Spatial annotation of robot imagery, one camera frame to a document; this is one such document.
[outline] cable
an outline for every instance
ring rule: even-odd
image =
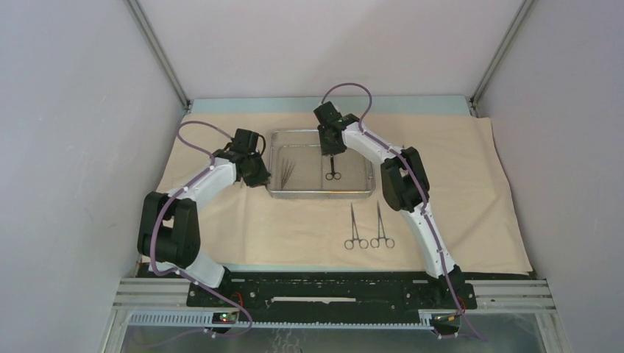
[[[169,342],[172,342],[173,340],[176,340],[182,336],[186,336],[189,335],[191,333],[196,333],[196,332],[211,332],[213,335],[219,335],[222,337],[236,337],[236,336],[240,336],[243,335],[245,333],[247,333],[248,331],[251,330],[251,328],[253,327],[253,319],[252,316],[249,314],[249,312],[242,307],[241,305],[239,305],[238,303],[233,302],[232,300],[229,300],[228,298],[224,297],[223,295],[221,295],[219,292],[215,291],[214,289],[208,287],[206,284],[201,283],[200,281],[198,281],[197,279],[193,278],[190,274],[187,274],[184,270],[180,269],[180,268],[169,268],[165,271],[160,271],[157,267],[156,264],[156,239],[158,236],[158,230],[160,228],[161,223],[163,222],[163,219],[165,217],[165,213],[167,212],[167,210],[169,209],[169,207],[171,206],[171,203],[183,192],[185,192],[186,190],[188,190],[188,188],[192,187],[198,180],[200,180],[202,177],[204,177],[206,174],[210,173],[210,171],[212,171],[214,164],[215,164],[215,157],[212,153],[210,153],[208,150],[203,149],[199,146],[196,146],[192,143],[189,143],[187,140],[185,140],[181,135],[180,135],[180,130],[189,124],[199,124],[199,125],[204,125],[204,126],[208,126],[211,127],[213,129],[215,129],[216,131],[222,133],[223,135],[225,135],[227,138],[232,139],[232,136],[230,136],[230,134],[228,134],[227,132],[219,129],[217,126],[214,126],[212,124],[209,123],[205,123],[203,121],[186,121],[182,124],[180,124],[180,126],[178,127],[177,130],[177,138],[180,139],[180,141],[182,141],[182,143],[184,143],[186,146],[191,147],[192,149],[195,149],[197,151],[200,151],[202,153],[205,153],[209,156],[210,158],[210,164],[208,165],[208,167],[206,169],[204,169],[203,171],[199,172],[193,179],[191,179],[189,182],[187,182],[186,184],[184,184],[183,187],[181,187],[178,191],[176,191],[173,195],[171,195],[169,197],[169,199],[165,202],[165,204],[163,205],[163,208],[160,209],[160,212],[158,213],[158,216],[156,218],[156,222],[154,224],[154,229],[152,230],[152,239],[150,241],[149,244],[149,263],[152,266],[152,271],[157,275],[157,276],[164,276],[166,274],[170,274],[171,272],[175,272],[176,274],[179,274],[180,276],[188,279],[189,281],[191,281],[192,283],[194,283],[195,285],[198,285],[201,289],[206,290],[208,293],[216,296],[217,298],[221,299],[222,301],[236,307],[237,309],[239,309],[243,314],[245,314],[245,316],[247,317],[247,319],[249,320],[249,325],[240,332],[237,333],[217,333],[214,331],[210,331],[208,329],[192,329],[186,332],[183,332],[177,336],[174,336],[173,338],[169,338],[163,342],[160,343],[154,343],[153,345],[149,345],[151,347],[153,346],[160,346],[163,344],[167,344]]]
[[[422,207],[420,209],[420,212],[421,212],[420,214],[425,218],[425,221],[427,222],[427,225],[429,226],[429,229],[431,230],[431,234],[433,235],[433,239],[436,241],[436,245],[438,247],[438,253],[440,254],[440,260],[442,262],[442,270],[444,272],[444,278],[446,279],[446,282],[447,282],[447,285],[448,285],[448,288],[449,288],[449,292],[451,293],[453,301],[455,302],[455,305],[456,305],[457,309],[459,310],[459,313],[460,313],[461,317],[464,318],[464,320],[466,321],[466,324],[472,330],[473,336],[476,337],[476,338],[479,338],[483,342],[488,342],[488,340],[485,339],[485,337],[482,336],[479,333],[479,331],[477,331],[476,328],[472,325],[472,323],[470,322],[470,320],[466,316],[466,313],[462,310],[461,304],[459,304],[459,300],[457,299],[457,295],[455,294],[455,290],[453,289],[453,284],[451,283],[449,275],[448,275],[446,262],[444,261],[442,244],[440,242],[440,239],[438,237],[438,234],[437,234],[435,228],[433,227],[433,224],[431,223],[431,220],[429,219],[429,216],[425,213],[425,208],[427,207],[429,200],[427,199],[427,196],[425,195],[425,192],[422,189],[422,186],[420,185],[420,182],[416,178],[416,175],[411,170],[411,168],[410,168],[410,166],[408,164],[408,161],[401,155],[401,153],[393,150],[389,145],[387,145],[382,140],[380,140],[379,138],[375,137],[373,134],[370,134],[369,132],[367,132],[364,129],[364,125],[363,125],[364,117],[366,116],[366,114],[368,114],[368,112],[370,111],[370,109],[372,107],[372,94],[371,94],[370,90],[368,88],[364,87],[363,85],[360,85],[359,83],[354,83],[354,82],[341,83],[341,84],[333,86],[332,88],[330,88],[326,92],[326,94],[323,96],[323,99],[321,100],[321,104],[325,102],[325,99],[327,99],[327,97],[329,96],[329,94],[333,90],[335,90],[336,88],[339,88],[339,87],[344,87],[344,86],[359,87],[362,90],[364,90],[366,92],[366,94],[368,95],[368,97],[369,97],[369,105],[368,105],[368,107],[366,107],[366,109],[364,110],[364,113],[362,113],[362,116],[360,117],[360,121],[358,123],[358,128],[360,129],[360,131],[362,133],[364,133],[365,136],[367,136],[368,138],[370,138],[371,140],[376,142],[376,144],[378,144],[379,146],[382,146],[383,148],[385,148],[386,150],[390,151],[392,154],[397,156],[397,158],[399,158],[399,160],[401,161],[401,163],[405,167],[405,169],[408,172],[410,178],[414,182],[414,185],[416,186],[416,189],[418,190],[418,194],[420,194],[420,198],[422,199]]]

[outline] stainless steel tray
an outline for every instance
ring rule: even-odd
[[[375,170],[361,154],[348,149],[334,157],[340,180],[327,180],[330,157],[321,155],[315,129],[271,133],[267,190],[278,199],[365,199],[375,189]]]

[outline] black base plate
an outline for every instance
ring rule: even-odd
[[[233,272],[220,290],[254,321],[323,324],[418,324],[419,309],[456,309],[452,297],[419,272]],[[187,306],[229,307],[191,284]],[[477,307],[472,285],[455,288],[467,309]],[[274,297],[351,298],[353,302],[282,302]],[[239,321],[246,321],[242,315]]]

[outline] white robotic arm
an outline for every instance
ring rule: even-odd
[[[383,195],[390,206],[401,213],[407,221],[410,230],[418,240],[418,243],[425,256],[425,271],[434,278],[444,276],[441,256],[444,257],[446,273],[450,273],[455,268],[455,260],[450,256],[444,241],[439,235],[438,227],[431,214],[431,203],[424,203],[417,193],[411,178],[407,175],[399,174],[399,160],[391,150],[401,151],[404,154],[412,154],[412,168],[420,169],[423,178],[426,179],[422,162],[415,149],[401,149],[386,142],[380,136],[358,125],[358,119],[354,115],[342,116],[331,102],[322,104],[314,110],[319,119],[319,138],[323,154],[334,155],[342,153],[346,148],[351,148],[374,165],[382,168]],[[406,198],[411,198],[412,202],[405,202]]]
[[[149,256],[153,230],[159,227],[155,256],[161,271],[182,268],[208,287],[217,288],[221,284],[226,269],[199,249],[198,211],[241,178],[252,188],[269,182],[271,174],[256,150],[258,136],[258,133],[249,130],[236,130],[232,142],[215,151],[214,163],[184,184],[190,186],[173,188],[168,193],[152,192],[146,196],[137,248],[141,254]],[[173,218],[173,225],[157,224],[157,214],[171,197],[176,199],[165,212],[164,220]]]

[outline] tan fabric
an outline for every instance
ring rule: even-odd
[[[267,139],[276,129],[316,127],[311,113],[190,114],[184,120],[210,122],[232,135],[237,127],[251,129]],[[419,150],[441,236],[463,271],[531,271],[489,119],[371,114],[366,125],[394,145]],[[199,125],[186,126],[182,136],[209,151],[227,142]],[[176,140],[158,190],[182,185],[206,164],[205,155]],[[396,243],[393,249],[343,247],[351,238],[350,200],[273,199],[265,188],[239,184],[201,210],[202,249],[226,264],[422,271],[416,239],[383,201],[378,166],[376,180],[370,198],[352,201],[355,219],[361,238],[377,237],[376,201],[381,200],[386,236]]]

